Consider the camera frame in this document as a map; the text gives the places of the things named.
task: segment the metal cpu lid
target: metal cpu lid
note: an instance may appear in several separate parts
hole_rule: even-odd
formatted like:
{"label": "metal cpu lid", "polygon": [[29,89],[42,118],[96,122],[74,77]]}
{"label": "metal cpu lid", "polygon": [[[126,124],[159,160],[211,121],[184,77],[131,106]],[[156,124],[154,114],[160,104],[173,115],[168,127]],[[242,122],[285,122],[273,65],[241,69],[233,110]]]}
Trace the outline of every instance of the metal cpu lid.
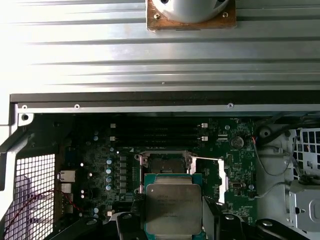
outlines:
{"label": "metal cpu lid", "polygon": [[198,184],[149,184],[146,231],[154,235],[197,235],[202,231],[202,193]]}

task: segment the mesh grille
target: mesh grille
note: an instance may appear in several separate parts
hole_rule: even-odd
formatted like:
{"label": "mesh grille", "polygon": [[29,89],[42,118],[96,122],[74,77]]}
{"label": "mesh grille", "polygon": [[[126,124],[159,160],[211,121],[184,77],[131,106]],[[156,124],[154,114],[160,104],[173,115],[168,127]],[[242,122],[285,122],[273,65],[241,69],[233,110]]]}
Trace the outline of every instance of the mesh grille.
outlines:
{"label": "mesh grille", "polygon": [[5,240],[42,240],[53,230],[55,155],[18,159],[14,183],[14,201],[5,215],[5,227],[31,198],[5,235]]}
{"label": "mesh grille", "polygon": [[[293,157],[298,160],[299,166],[309,174],[320,176],[320,128],[297,130],[300,136],[296,142]],[[299,179],[293,169],[294,179]]]}

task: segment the red wire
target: red wire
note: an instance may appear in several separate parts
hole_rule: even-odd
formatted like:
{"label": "red wire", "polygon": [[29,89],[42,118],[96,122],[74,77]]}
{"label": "red wire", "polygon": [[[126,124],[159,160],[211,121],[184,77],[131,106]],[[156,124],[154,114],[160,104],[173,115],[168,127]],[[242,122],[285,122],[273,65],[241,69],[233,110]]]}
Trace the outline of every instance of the red wire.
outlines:
{"label": "red wire", "polygon": [[9,225],[6,227],[6,229],[4,230],[3,232],[3,239],[5,239],[5,236],[7,234],[7,231],[10,229],[10,227],[12,226],[12,224],[14,224],[16,218],[19,216],[19,214],[21,213],[21,211],[26,207],[28,206],[33,200],[35,200],[38,196],[40,195],[43,195],[43,194],[46,194],[46,193],[54,193],[54,192],[59,192],[59,193],[62,193],[62,195],[69,201],[69,203],[75,208],[77,209],[78,211],[80,212],[83,212],[83,210],[79,207],[77,207],[73,201],[70,200],[70,198],[68,197],[68,195],[66,193],[64,193],[63,191],[61,190],[48,190],[48,191],[44,191],[42,193],[39,193],[35,196],[33,196],[32,198],[30,198],[20,209],[19,211],[14,215],[13,219],[11,220],[11,222],[9,223]]}

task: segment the copper base plate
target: copper base plate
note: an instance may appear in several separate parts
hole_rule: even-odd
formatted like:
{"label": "copper base plate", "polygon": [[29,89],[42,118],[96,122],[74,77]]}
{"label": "copper base plate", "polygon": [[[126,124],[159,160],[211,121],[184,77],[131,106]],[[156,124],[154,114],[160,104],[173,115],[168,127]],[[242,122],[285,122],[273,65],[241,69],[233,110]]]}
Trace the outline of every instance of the copper base plate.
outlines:
{"label": "copper base plate", "polygon": [[236,0],[230,0],[228,5],[221,13],[219,13],[213,19],[201,23],[181,23],[172,21],[158,12],[152,0],[146,0],[146,2],[146,26],[151,31],[226,29],[237,26]]}

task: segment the green circuit board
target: green circuit board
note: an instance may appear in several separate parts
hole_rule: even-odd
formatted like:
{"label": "green circuit board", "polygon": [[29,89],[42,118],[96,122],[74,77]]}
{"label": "green circuit board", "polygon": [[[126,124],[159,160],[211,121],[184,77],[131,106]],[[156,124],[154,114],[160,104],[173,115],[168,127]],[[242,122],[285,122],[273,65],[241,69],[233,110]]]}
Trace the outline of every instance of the green circuit board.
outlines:
{"label": "green circuit board", "polygon": [[[168,171],[180,174],[186,171],[179,164],[182,156],[167,152],[188,151],[198,157],[224,159],[228,190],[224,194],[223,211],[254,224],[257,219],[254,127],[251,118],[117,117],[92,120],[90,116],[84,116],[76,121],[71,134],[72,145],[65,153],[65,165],[77,169],[76,183],[72,186],[74,201],[86,215],[98,215],[107,221],[108,212],[128,211],[135,199],[141,184],[140,162],[135,159],[136,155],[145,151],[158,152],[152,155],[153,167],[144,167],[143,174]],[[217,202],[222,183],[218,170],[217,161],[197,160],[196,173],[202,174],[202,194]]]}

